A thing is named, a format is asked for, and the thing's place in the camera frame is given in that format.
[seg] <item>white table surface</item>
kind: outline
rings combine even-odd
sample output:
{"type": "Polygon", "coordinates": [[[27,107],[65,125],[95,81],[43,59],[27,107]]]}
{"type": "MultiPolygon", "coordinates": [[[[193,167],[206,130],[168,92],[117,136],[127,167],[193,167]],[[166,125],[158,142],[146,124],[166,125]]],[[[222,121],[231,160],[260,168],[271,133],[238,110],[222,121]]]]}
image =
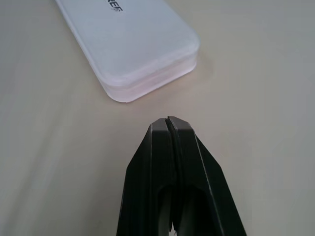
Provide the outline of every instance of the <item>white table surface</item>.
{"type": "Polygon", "coordinates": [[[149,124],[191,123],[249,236],[315,235],[315,1],[169,0],[196,69],[111,100],[53,0],[0,2],[0,235],[114,236],[149,124]]]}

